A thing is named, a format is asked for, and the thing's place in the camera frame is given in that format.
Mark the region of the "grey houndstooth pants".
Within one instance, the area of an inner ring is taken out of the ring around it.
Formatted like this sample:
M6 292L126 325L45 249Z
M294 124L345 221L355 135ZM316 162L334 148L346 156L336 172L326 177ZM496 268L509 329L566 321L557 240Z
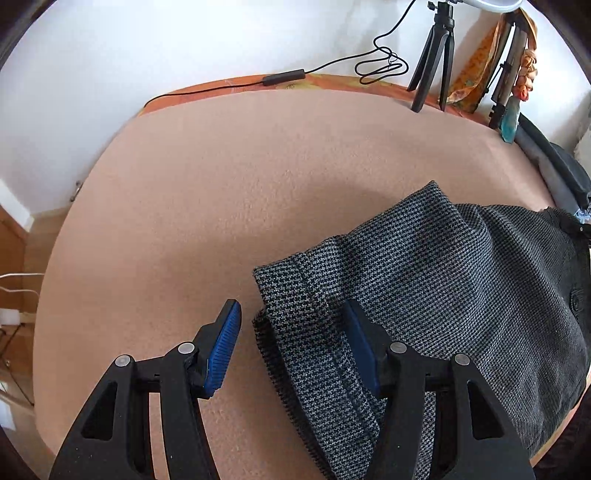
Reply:
M253 275L256 343L290 421L329 479L359 479L386 404L363 387L346 300L418 353L473 359L538 453L586 386L590 229L553 208L455 204L430 183L345 235Z

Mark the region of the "orange floral bed sheet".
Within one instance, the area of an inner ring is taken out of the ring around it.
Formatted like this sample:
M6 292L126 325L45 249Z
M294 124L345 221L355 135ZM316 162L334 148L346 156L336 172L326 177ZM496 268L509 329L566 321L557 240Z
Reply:
M414 99L414 94L408 92L403 86L385 81L370 85L362 85L358 80L353 78L353 76L311 74L304 79L290 80L274 85L263 85L263 75L253 75L207 82L158 95L148 100L139 111L138 115L141 116L164 108L223 95L253 91L294 89L335 90L365 93L388 97L407 103L411 103Z

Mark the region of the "black mini tripod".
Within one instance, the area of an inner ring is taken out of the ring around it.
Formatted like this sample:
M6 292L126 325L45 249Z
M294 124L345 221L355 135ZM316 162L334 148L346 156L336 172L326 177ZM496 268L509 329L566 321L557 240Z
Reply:
M411 110L419 113L426 102L440 62L443 73L438 105L446 110L455 51L454 7L450 1L428 2L428 7L435 12L434 25L431 27L419 62L407 88L415 92Z

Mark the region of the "green patterned white pillow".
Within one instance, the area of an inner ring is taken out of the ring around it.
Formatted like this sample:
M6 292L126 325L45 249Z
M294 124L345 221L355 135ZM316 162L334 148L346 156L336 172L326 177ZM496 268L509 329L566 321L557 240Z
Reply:
M591 129L587 129L578 141L574 150L574 157L588 175L591 175Z

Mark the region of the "metal door stopper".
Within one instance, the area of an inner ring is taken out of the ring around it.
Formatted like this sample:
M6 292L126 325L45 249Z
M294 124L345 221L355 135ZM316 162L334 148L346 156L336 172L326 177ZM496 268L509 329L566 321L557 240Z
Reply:
M69 198L69 202L70 203L75 202L76 198L78 197L78 195L79 195L79 193L80 193L80 191L82 189L83 184L84 184L84 182L81 181L81 180L75 182L74 191L73 191L73 193L71 194L71 196Z

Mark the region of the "folded dark grey clothes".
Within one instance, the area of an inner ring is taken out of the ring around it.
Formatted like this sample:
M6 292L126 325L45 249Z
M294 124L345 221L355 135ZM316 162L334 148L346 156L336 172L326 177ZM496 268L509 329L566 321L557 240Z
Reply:
M550 142L523 114L515 142L538 169L557 208L575 216L590 214L590 177L570 153Z

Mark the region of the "folded tripod with orange scarf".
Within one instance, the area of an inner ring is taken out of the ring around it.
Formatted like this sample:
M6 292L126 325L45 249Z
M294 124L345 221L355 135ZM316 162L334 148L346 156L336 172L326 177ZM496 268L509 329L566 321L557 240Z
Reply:
M537 70L535 22L518 8L504 13L452 82L447 102L474 113L486 95L489 127L506 143L515 140L521 106L529 100Z

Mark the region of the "peach blanket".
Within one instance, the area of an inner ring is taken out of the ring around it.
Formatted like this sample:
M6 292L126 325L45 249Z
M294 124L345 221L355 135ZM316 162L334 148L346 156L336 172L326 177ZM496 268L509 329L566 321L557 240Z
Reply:
M317 479L256 347L252 271L344 234L429 182L457 203L552 205L537 170L486 126L368 93L263 90L129 122L71 207L42 283L37 429L57 451L121 354L193 338L227 299L242 329L201 414L224 479Z

